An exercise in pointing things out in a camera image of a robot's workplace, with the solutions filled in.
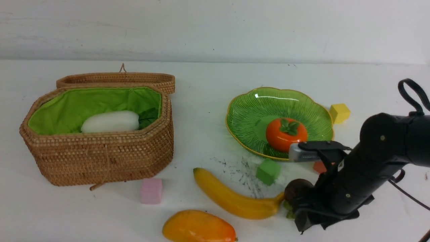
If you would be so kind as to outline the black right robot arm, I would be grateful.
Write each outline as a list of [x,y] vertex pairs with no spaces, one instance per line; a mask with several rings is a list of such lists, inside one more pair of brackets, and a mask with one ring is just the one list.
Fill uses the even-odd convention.
[[295,179],[285,188],[299,232],[357,219],[379,187],[404,177],[405,165],[429,167],[429,116],[373,115],[363,123],[358,144],[346,150],[336,141],[297,144],[297,152],[319,158],[327,169],[314,185]]

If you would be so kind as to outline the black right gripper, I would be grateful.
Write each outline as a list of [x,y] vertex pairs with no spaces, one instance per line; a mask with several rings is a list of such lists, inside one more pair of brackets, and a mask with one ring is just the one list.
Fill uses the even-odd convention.
[[359,218],[358,209],[372,201],[372,193],[408,162],[403,141],[361,141],[349,154],[318,152],[329,163],[342,161],[319,178],[315,189],[295,199],[295,225],[303,233],[312,226],[327,227]]

